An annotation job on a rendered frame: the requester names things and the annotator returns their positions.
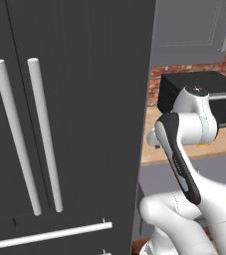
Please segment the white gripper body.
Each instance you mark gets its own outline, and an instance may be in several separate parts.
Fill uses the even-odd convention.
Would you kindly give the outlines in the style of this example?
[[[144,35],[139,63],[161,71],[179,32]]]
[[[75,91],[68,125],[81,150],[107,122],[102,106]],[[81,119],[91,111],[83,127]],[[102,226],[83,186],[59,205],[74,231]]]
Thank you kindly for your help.
[[[155,133],[155,128],[153,127],[146,136],[146,141],[149,146],[153,146],[155,148],[160,148],[160,142],[158,141]]]

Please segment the dark grey freezer drawer front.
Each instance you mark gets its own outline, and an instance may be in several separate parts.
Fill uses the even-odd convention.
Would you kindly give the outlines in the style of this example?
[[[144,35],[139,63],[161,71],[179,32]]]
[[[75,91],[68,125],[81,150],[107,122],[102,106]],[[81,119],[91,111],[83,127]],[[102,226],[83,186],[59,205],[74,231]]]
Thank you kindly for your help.
[[[0,255],[131,255],[132,221],[129,216],[88,217],[77,220],[49,221],[30,229],[0,233],[0,240],[35,235],[79,226],[102,223],[113,224],[112,229],[58,238],[37,243],[0,249]]]

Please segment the black toaster oven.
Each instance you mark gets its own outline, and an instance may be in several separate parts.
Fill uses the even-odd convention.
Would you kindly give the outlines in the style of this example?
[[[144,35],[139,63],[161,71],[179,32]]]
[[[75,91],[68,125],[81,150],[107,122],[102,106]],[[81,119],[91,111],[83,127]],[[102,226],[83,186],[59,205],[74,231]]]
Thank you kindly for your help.
[[[226,76],[216,71],[162,74],[158,109],[170,112],[179,92],[187,85],[199,85],[210,94],[226,93]],[[210,101],[211,112],[221,128],[226,128],[226,100]]]

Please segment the dark grey fridge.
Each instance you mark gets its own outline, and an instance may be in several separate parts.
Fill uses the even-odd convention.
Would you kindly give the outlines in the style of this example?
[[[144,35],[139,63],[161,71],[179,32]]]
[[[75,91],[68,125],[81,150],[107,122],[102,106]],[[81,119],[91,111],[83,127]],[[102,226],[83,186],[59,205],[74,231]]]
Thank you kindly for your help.
[[[130,255],[154,0],[0,0],[0,255]]]

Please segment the dark grey wide fridge door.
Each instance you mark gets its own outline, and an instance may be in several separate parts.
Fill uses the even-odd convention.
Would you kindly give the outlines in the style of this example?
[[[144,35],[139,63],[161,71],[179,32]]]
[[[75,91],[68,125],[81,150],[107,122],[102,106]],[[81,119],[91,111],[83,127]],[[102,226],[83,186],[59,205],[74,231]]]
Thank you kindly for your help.
[[[154,0],[7,0],[19,61],[38,58],[64,215],[134,208]]]

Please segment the grey base cupboard door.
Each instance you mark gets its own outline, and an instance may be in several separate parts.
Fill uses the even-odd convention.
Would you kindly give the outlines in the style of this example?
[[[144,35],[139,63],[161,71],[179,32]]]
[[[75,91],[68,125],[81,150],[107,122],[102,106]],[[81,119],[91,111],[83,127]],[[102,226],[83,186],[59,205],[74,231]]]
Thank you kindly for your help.
[[[147,224],[146,222],[143,221],[139,212],[140,202],[143,198],[144,193],[140,186],[140,183],[138,183],[132,224],[132,236],[131,236],[132,241],[135,241],[137,239],[149,238],[153,233],[153,227],[150,224]]]

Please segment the grey wall cupboard door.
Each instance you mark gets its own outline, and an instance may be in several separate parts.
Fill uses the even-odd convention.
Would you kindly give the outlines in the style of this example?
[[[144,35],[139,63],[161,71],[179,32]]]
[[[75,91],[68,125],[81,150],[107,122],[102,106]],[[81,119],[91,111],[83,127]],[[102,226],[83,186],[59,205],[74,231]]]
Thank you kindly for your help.
[[[150,64],[216,64],[226,33],[226,0],[156,0]]]

